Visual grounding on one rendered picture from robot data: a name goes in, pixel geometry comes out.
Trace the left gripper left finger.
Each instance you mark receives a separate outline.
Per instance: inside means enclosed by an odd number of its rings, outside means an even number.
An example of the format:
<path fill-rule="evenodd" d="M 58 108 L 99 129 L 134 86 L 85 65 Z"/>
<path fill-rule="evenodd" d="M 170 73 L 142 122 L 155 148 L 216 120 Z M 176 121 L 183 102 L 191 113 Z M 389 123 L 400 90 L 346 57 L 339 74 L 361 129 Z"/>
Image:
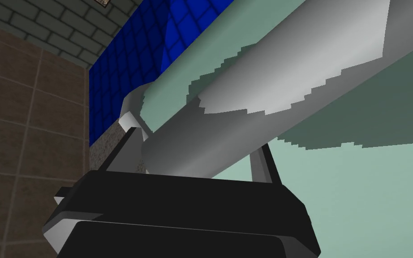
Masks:
<path fill-rule="evenodd" d="M 143 144 L 142 129 L 131 127 L 118 142 L 104 163 L 100 171 L 135 172 L 141 160 Z"/>

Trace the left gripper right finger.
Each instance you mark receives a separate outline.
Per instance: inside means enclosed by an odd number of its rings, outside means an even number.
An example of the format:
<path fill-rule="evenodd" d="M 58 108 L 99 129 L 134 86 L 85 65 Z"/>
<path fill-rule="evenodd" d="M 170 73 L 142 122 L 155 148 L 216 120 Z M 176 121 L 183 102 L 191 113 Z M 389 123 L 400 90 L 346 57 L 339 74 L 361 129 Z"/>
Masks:
<path fill-rule="evenodd" d="M 249 154 L 252 182 L 282 184 L 268 143 Z"/>

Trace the grey bar handle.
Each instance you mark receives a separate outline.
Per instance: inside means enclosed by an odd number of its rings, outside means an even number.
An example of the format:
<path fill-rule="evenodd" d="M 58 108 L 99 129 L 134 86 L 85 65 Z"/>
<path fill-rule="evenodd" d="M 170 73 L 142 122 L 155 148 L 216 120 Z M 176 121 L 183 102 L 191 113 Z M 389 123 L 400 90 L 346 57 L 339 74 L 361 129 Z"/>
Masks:
<path fill-rule="evenodd" d="M 153 174 L 212 178 L 413 51 L 413 0 L 305 0 L 143 140 Z"/>

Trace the pale green cupboard door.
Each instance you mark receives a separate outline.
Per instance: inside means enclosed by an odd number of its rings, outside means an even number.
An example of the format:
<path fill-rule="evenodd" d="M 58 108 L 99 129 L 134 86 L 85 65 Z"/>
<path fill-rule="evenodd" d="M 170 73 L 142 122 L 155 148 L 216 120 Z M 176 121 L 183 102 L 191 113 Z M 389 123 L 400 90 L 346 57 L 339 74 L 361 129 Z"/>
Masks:
<path fill-rule="evenodd" d="M 305 0 L 234 0 L 146 90 L 155 132 Z M 413 51 L 268 142 L 320 258 L 413 258 Z"/>

